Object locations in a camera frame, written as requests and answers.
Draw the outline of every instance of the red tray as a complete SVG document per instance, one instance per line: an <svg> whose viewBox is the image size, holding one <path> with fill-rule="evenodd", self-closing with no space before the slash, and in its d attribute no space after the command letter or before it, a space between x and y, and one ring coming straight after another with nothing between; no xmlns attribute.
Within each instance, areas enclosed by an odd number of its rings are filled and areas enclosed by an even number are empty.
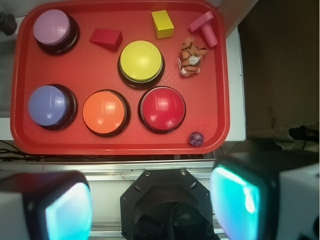
<svg viewBox="0 0 320 240"><path fill-rule="evenodd" d="M73 50L60 56L43 52L33 36L33 25L44 11L59 9L79 25L80 39ZM174 25L172 37L157 39L151 12L167 10ZM213 31L218 45L209 49L201 63L201 73L181 76L177 59L186 37L206 46L200 31L190 33L189 24L212 11ZM90 42L96 28L121 30L123 41L117 52ZM158 86L169 86L184 98L186 116L182 125L167 134L156 134L139 121L138 103L146 90L127 86L117 71L122 49L136 40L156 45L165 60L165 71ZM63 130L46 130L28 113L32 92L40 86L61 84L70 88L78 100L74 122ZM82 118L85 100L94 92L113 89L126 97L131 107L128 127L114 137L90 132ZM164 155L204 154L218 148L227 137L230 125L226 39L219 12L202 0L76 0L49 3L31 11L21 24L15 50L11 133L18 146L32 154L55 155ZM201 132L204 143L191 147L188 137Z"/></svg>

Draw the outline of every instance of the screw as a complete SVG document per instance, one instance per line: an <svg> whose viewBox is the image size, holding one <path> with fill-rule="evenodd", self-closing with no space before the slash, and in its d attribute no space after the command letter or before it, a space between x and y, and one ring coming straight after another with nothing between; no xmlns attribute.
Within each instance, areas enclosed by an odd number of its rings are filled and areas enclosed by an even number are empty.
<svg viewBox="0 0 320 240"><path fill-rule="evenodd" d="M216 35L211 27L210 21L213 19L214 16L212 12L208 11L195 20L193 23L190 24L189 29L193 33L198 29L201 29L206 43L209 45L210 48L213 48L215 45L218 44Z"/></svg>

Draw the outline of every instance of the red button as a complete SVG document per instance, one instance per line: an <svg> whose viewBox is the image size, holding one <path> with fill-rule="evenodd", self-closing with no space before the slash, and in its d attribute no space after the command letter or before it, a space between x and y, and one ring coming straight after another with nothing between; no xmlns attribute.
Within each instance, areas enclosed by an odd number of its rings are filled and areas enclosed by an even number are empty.
<svg viewBox="0 0 320 240"><path fill-rule="evenodd" d="M155 87L140 100L140 120L153 132L168 133L175 130L181 125L185 115L184 99L170 87Z"/></svg>

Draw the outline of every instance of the stuffed tiger toy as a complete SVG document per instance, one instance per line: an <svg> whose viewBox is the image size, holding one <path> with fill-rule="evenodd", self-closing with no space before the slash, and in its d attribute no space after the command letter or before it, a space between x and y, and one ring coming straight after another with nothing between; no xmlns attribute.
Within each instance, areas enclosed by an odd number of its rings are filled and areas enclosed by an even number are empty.
<svg viewBox="0 0 320 240"><path fill-rule="evenodd" d="M195 73L199 74L199 65L207 52L208 50L205 47L194 45L193 37L186 38L181 48L182 62L178 59L180 73L185 77Z"/></svg>

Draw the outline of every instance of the teal light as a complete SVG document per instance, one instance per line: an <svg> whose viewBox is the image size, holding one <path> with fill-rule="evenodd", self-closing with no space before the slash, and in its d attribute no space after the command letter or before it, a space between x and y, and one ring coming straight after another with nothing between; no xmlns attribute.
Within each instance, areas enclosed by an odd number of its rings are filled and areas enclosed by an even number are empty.
<svg viewBox="0 0 320 240"><path fill-rule="evenodd" d="M231 240L256 240L259 234L260 190L224 166L210 177L213 212Z"/></svg>
<svg viewBox="0 0 320 240"><path fill-rule="evenodd" d="M45 209L49 240L88 239L92 217L90 189L78 182Z"/></svg>

